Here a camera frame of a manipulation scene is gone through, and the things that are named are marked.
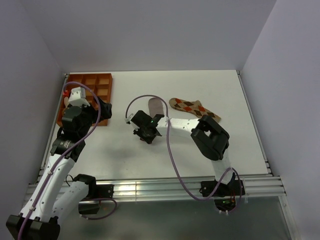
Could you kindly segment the grey sock red stripes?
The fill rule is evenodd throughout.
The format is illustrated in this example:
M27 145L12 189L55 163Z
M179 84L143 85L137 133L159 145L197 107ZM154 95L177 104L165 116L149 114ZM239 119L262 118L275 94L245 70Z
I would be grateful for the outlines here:
M148 110L151 118L156 115L164 115L163 102L156 97L152 97L148 100Z

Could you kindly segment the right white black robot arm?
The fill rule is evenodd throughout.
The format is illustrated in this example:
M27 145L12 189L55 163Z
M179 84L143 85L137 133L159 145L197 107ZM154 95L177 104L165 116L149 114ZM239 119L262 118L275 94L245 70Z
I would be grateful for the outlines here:
M230 135L213 118L204 115L197 119L169 118L163 114L151 117L139 110L125 119L132 124L133 133L147 144L151 144L156 137L170 136L192 139L200 153L211 160L217 191L222 195L229 194L233 188L235 175L229 159L228 148Z

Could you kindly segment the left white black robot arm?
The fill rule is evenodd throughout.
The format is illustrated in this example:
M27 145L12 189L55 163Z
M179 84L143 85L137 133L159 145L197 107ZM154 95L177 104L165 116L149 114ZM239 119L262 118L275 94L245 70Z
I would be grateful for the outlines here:
M112 105L96 98L98 109L86 100L71 103L62 116L57 138L52 144L43 176L18 215L10 215L6 227L15 240L56 240L61 224L83 199L96 197L93 176L79 174L58 197L65 178L77 162L96 124L112 117Z

